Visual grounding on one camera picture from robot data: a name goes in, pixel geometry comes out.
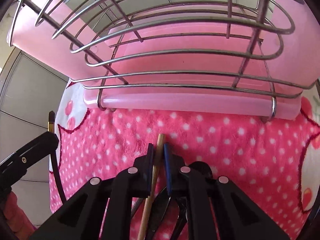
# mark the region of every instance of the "silver rivet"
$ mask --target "silver rivet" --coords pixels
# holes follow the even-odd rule
[[[183,166],[181,167],[180,171],[183,173],[189,173],[191,169],[188,166]]]
[[[90,179],[91,185],[98,185],[99,183],[100,183],[100,178],[98,178],[98,177],[94,177],[94,178]]]
[[[229,179],[226,176],[220,176],[219,182],[222,184],[227,184],[229,182]]]
[[[130,174],[135,174],[137,172],[138,172],[138,169],[136,167],[130,167],[128,169],[128,173],[130,173]]]

